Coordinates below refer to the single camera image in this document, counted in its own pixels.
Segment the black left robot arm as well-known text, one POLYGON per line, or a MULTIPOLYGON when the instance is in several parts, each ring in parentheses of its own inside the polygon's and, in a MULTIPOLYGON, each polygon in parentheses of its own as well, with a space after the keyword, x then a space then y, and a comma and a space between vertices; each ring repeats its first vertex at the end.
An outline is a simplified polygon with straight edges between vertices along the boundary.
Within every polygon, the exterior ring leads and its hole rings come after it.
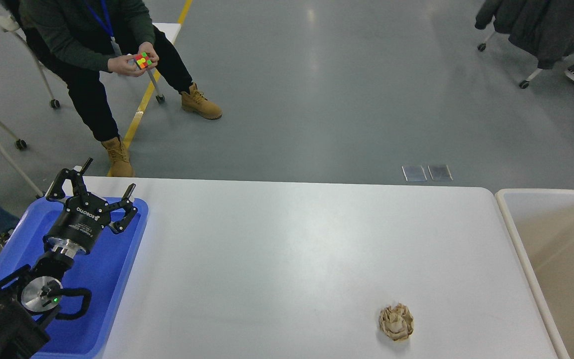
POLYGON ((116 202, 87 189, 84 174, 91 163, 87 159, 80 170, 57 173, 45 200, 62 210, 41 237, 43 254, 0 280, 0 359, 31 358, 49 343, 52 321, 75 321, 87 314, 93 292, 66 287, 66 272, 77 255, 91 254, 105 229, 120 234, 139 213, 134 183, 116 202))

